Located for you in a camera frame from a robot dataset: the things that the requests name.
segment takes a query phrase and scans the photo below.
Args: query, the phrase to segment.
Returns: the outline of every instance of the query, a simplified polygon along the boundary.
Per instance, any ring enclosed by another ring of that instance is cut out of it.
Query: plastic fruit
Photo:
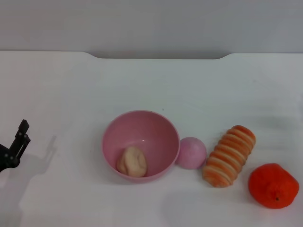
[[[299,183],[277,163],[256,168],[249,178],[249,191],[260,204],[271,209],[289,206],[299,192]]]
[[[233,184],[256,143],[255,135],[241,125],[233,126],[215,146],[202,169],[203,178],[213,187]]]

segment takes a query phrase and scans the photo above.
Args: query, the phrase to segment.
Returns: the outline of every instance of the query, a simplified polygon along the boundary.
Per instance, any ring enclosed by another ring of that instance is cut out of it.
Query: bread roll
[[[241,125],[233,126],[207,159],[202,169],[203,178],[213,187],[232,185],[255,143],[255,135],[249,129]]]

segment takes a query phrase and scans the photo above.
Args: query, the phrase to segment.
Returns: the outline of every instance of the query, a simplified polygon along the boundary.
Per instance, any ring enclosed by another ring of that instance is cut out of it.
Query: white table
[[[0,52],[0,143],[22,119],[32,142],[0,174],[1,227],[302,226],[303,192],[282,210],[249,195],[250,172],[277,162],[303,183],[303,54],[232,54],[219,60],[113,60],[82,52]],[[208,153],[226,129],[257,144],[233,186],[209,187],[175,166],[130,184],[100,151],[118,115],[159,112]]]

